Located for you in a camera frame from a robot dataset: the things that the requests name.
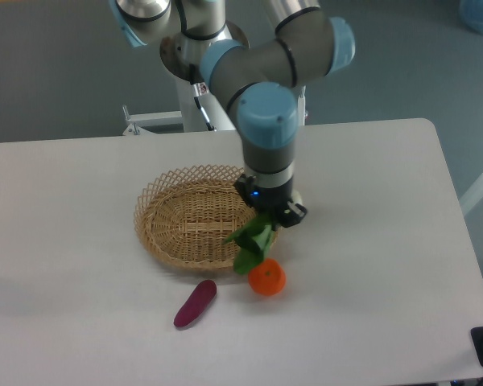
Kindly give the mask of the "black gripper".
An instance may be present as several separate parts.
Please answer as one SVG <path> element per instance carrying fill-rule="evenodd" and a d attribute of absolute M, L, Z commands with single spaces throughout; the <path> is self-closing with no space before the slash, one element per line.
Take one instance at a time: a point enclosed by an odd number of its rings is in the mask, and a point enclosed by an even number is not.
<path fill-rule="evenodd" d="M 275 209 L 275 222 L 278 226 L 289 228 L 300 224 L 307 215 L 307 208 L 292 202 L 293 179 L 277 187 L 262 187 L 255 183 L 253 175 L 241 174 L 233 187 L 248 206 L 257 212 Z"/>

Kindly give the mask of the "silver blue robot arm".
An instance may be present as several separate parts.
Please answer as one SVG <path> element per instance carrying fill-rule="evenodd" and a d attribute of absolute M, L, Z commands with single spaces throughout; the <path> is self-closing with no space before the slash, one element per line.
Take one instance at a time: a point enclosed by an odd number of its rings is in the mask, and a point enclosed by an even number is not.
<path fill-rule="evenodd" d="M 317 1 L 266 1 L 274 38 L 251 47 L 226 18 L 223 1 L 112 1 L 132 47 L 159 45 L 175 77 L 206 88 L 241 138 L 244 170 L 234 186 L 274 228 L 299 224 L 305 206 L 293 196 L 295 136 L 303 114 L 293 88 L 348 66 L 351 26 Z"/>

